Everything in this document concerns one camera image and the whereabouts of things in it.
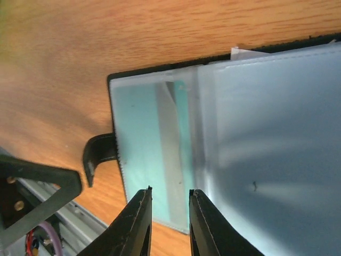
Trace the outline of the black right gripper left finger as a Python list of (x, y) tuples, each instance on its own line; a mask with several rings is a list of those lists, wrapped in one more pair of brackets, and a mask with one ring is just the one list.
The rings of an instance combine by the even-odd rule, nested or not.
[(111, 225), (79, 255), (150, 255), (152, 188), (140, 189)]

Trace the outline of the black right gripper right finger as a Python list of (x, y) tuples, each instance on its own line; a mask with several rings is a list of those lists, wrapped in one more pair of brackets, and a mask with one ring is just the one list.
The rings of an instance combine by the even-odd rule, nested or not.
[(262, 255), (200, 189), (189, 192), (189, 218), (192, 255)]

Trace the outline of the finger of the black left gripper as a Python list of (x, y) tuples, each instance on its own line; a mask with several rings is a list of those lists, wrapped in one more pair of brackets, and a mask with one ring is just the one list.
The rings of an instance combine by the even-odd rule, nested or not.
[(37, 164), (10, 155), (1, 155), (1, 177), (17, 178), (21, 187), (40, 201), (30, 212), (1, 230), (2, 242), (17, 241), (82, 192), (78, 171)]

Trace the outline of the black card holder wallet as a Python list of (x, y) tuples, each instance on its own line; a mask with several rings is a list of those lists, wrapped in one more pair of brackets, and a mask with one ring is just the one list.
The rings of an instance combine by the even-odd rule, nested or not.
[(109, 75), (113, 130), (84, 148), (90, 186), (112, 160), (123, 181), (111, 88), (174, 81), (188, 91), (191, 189), (262, 255), (340, 255), (340, 34)]

